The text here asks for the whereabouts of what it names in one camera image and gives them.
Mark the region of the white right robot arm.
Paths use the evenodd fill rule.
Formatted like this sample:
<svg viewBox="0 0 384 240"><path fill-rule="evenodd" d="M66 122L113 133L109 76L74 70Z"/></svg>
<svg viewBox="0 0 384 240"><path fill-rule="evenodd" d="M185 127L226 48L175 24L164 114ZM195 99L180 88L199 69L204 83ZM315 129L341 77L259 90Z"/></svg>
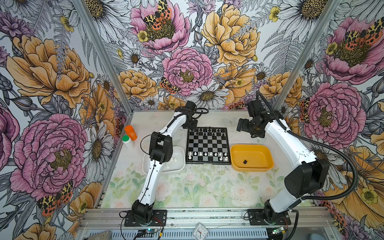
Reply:
<svg viewBox="0 0 384 240"><path fill-rule="evenodd" d="M288 161L292 171L284 178L283 189L265 202L257 214L268 224L285 217L289 210L299 205L304 197L321 189L325 183L329 164L311 152L288 127L277 111L268 111L261 100L247 104L250 119L239 119L237 131L252 137L270 140L268 147L277 160Z"/></svg>

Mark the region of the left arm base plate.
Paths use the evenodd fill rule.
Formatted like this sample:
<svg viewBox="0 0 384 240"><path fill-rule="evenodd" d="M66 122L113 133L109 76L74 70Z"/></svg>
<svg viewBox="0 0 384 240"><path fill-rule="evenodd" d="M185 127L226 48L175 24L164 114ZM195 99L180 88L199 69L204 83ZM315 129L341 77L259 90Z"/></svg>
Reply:
<svg viewBox="0 0 384 240"><path fill-rule="evenodd" d="M152 210L145 216L129 212L124 217L124 227L164 227L167 222L167 210Z"/></svg>

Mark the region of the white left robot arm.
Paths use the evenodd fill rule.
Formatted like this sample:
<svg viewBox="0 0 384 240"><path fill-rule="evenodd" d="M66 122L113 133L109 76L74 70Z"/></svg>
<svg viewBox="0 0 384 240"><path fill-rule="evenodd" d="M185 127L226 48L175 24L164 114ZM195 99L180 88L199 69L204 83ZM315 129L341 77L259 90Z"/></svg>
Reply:
<svg viewBox="0 0 384 240"><path fill-rule="evenodd" d="M135 222L141 225L150 223L160 174L173 155L173 136L179 128L194 129L198 123L194 118L197 113L197 105L188 101L185 106L176 108L173 118L163 129L150 134L148 174L143 189L131 209Z"/></svg>

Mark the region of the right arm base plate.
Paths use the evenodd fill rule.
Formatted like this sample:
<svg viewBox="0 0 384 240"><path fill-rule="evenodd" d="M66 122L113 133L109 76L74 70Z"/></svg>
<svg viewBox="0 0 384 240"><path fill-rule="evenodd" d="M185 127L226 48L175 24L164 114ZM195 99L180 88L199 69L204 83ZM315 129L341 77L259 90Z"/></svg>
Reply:
<svg viewBox="0 0 384 240"><path fill-rule="evenodd" d="M248 220L251 226L288 226L292 223L288 212L275 213L269 209L249 209L244 219Z"/></svg>

